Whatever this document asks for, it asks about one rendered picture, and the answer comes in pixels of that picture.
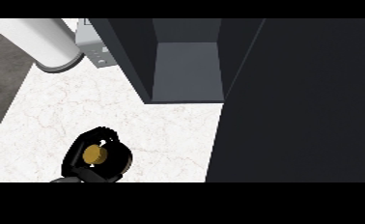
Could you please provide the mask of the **dark grey cabinet door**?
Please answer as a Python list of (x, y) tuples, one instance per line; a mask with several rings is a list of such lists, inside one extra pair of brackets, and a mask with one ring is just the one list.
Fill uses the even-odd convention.
[(365, 182), (365, 19), (264, 22), (223, 104), (211, 182)]

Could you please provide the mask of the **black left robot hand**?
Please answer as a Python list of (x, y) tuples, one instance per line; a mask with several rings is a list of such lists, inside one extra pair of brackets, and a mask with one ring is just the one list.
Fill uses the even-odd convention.
[[(83, 158), (92, 145), (106, 150), (102, 164), (92, 165)], [(62, 160), (61, 175), (65, 178), (77, 177), (83, 182), (117, 182), (130, 165), (131, 152), (120, 142), (117, 132), (99, 126), (77, 137)]]

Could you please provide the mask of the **dark grey open cabinet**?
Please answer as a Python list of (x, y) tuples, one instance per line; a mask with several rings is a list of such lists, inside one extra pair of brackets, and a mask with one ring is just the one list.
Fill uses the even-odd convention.
[(143, 103), (225, 102), (261, 18), (93, 18), (90, 23)]

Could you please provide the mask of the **dark wine bottle gold cap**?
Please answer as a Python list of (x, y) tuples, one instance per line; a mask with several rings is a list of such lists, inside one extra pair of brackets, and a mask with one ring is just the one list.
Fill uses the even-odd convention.
[(103, 178), (123, 175), (130, 169), (133, 162), (131, 151), (120, 142), (105, 142), (102, 145), (90, 145), (81, 157), (83, 161), (92, 165), (93, 171)]

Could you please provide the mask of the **pale grey boxy appliance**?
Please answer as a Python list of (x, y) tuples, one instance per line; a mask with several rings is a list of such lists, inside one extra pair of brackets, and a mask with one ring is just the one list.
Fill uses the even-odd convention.
[(117, 65), (102, 38), (87, 18), (80, 18), (75, 30), (75, 44), (97, 68)]

